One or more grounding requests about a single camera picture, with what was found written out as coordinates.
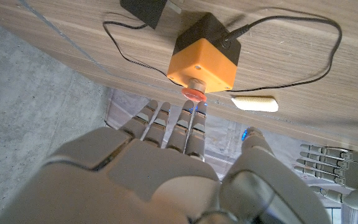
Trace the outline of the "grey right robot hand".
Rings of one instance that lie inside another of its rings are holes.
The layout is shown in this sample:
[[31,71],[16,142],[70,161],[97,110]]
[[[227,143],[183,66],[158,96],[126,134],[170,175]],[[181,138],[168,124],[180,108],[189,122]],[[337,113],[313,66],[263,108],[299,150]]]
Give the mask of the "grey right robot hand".
[[0,223],[329,223],[318,197],[256,128],[219,178],[204,160],[206,103],[187,101],[167,145],[170,105],[150,101],[119,129],[57,149]]

